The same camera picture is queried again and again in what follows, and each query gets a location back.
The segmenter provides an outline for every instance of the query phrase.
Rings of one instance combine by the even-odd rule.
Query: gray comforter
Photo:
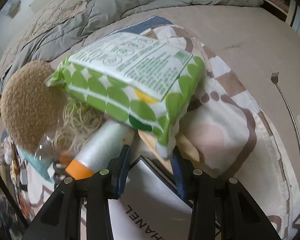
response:
[[[129,15],[158,8],[189,5],[259,6],[262,0],[89,0],[87,8],[30,41],[0,76],[0,94],[9,78],[25,63],[52,61],[95,30]]]

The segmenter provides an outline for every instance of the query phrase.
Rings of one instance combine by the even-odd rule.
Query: nutrition label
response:
[[[120,32],[82,48],[68,62],[104,73],[161,101],[191,57],[155,39]]]

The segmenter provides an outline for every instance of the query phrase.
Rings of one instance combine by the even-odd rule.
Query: green circle pattern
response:
[[[143,131],[152,132],[158,138],[158,142],[166,146],[169,141],[169,129],[171,125],[176,123],[181,110],[186,105],[187,101],[192,96],[194,89],[200,79],[202,70],[205,68],[205,64],[203,60],[197,56],[193,57],[192,63],[186,65],[189,75],[180,75],[178,76],[178,84],[181,92],[172,92],[168,93],[165,98],[165,106],[168,115],[163,115],[159,118],[156,117],[152,108],[145,102],[139,100],[129,100],[129,97],[124,92],[124,88],[127,87],[127,84],[120,82],[114,78],[107,77],[107,80],[111,84],[108,88],[105,88],[104,84],[99,80],[103,74],[93,71],[91,69],[87,69],[90,74],[90,78],[88,81],[82,75],[81,71],[84,67],[76,64],[72,64],[74,66],[75,71],[71,75],[69,71],[69,63],[68,58],[66,58],[63,62],[63,67],[59,73],[62,74],[66,84],[72,84],[75,87],[81,89],[88,89],[96,94],[100,94],[104,97],[108,97],[111,100],[117,102],[119,105],[124,106],[127,109],[130,109],[133,114],[127,113],[122,108],[115,106],[111,103],[106,103],[106,101],[96,98],[94,96],[88,95],[85,99],[85,96],[77,91],[70,90],[66,88],[71,94],[76,96],[82,101],[86,101],[91,106],[103,111],[118,121],[121,122],[129,122],[132,127]],[[51,81],[55,82],[55,79],[60,78],[59,74],[53,76],[54,79]],[[148,124],[144,124],[141,120],[157,122],[159,127],[151,126]]]

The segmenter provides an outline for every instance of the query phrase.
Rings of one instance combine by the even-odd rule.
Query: blue fabric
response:
[[[3,130],[0,138],[0,142],[3,143],[4,139],[8,136],[8,133],[6,130]]]
[[[135,33],[135,34],[140,34],[143,31],[159,25],[159,24],[173,24],[172,22],[168,21],[165,18],[159,17],[159,16],[154,16],[149,18],[148,20],[138,23],[136,25],[132,25],[132,26],[128,26],[128,27],[124,27],[122,29],[119,30],[115,30],[112,33],[117,33],[117,32],[129,32],[129,33]]]
[[[41,177],[54,184],[53,178],[50,178],[48,174],[48,168],[52,164],[52,159],[39,160],[38,158],[34,158],[33,155],[19,146],[17,146],[17,150],[20,157],[25,158],[31,164],[31,166],[41,175]]]

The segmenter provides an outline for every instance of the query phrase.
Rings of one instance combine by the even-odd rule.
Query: metal screw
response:
[[[229,182],[230,182],[231,184],[237,184],[237,183],[238,183],[238,180],[237,180],[236,178],[234,178],[234,177],[231,177],[231,178],[229,178]]]
[[[194,174],[194,175],[197,175],[197,176],[200,176],[200,175],[202,175],[202,170],[194,169],[194,170],[193,170],[193,174]]]
[[[71,177],[66,177],[65,179],[64,179],[64,183],[66,183],[66,184],[69,184],[69,183],[71,183],[73,181],[73,179],[71,178]]]
[[[108,169],[102,169],[102,170],[99,171],[99,173],[101,175],[107,175],[109,173],[109,170]]]

